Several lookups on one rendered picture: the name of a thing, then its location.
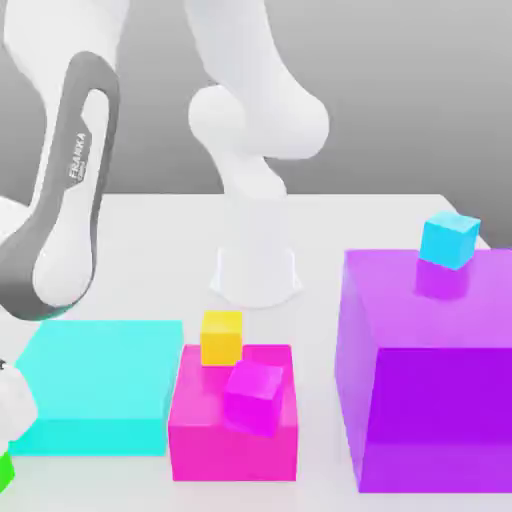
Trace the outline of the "small green cube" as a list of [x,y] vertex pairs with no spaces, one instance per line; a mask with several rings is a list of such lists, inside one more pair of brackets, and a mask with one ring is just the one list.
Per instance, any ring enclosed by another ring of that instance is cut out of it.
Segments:
[[0,493],[2,493],[15,477],[15,470],[11,456],[6,451],[0,456]]

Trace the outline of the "small yellow cube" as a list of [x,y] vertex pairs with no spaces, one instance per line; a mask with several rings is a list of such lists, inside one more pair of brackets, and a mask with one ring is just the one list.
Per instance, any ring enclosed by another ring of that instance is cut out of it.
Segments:
[[200,329],[203,366],[234,366],[242,359],[242,312],[207,310]]

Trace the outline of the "small blue cube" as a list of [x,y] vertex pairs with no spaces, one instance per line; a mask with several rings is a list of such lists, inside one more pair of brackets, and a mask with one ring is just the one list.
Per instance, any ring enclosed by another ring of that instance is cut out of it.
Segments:
[[454,211],[441,211],[425,221],[419,258],[459,270],[473,257],[481,220]]

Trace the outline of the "small magenta cube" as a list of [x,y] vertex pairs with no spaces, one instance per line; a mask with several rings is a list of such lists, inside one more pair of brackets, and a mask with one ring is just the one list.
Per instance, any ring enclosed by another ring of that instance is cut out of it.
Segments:
[[234,366],[223,391],[223,415],[235,430],[272,437],[284,393],[284,368],[243,359]]

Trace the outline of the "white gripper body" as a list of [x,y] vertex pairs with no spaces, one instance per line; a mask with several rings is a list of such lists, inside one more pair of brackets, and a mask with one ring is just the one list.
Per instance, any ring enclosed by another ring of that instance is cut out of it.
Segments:
[[37,415],[35,400],[22,373],[12,365],[0,365],[0,445],[19,439]]

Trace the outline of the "large cyan box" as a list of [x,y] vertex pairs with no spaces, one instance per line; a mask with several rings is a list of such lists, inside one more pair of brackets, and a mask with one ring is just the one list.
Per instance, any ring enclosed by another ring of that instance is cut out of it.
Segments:
[[15,456],[163,456],[183,327],[48,320],[15,365],[38,407]]

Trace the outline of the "large pink box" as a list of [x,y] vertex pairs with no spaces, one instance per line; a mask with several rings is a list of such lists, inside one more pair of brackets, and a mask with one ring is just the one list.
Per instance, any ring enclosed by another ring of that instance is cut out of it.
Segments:
[[298,414],[291,348],[244,345],[243,359],[284,368],[283,401],[275,434],[258,436],[227,425],[223,391],[236,364],[203,366],[200,346],[187,344],[182,351],[168,420],[174,480],[295,480]]

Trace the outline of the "large purple box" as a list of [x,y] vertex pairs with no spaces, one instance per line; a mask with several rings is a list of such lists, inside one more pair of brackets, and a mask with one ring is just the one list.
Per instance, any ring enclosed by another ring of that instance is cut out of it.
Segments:
[[512,251],[348,251],[334,365],[360,492],[512,493]]

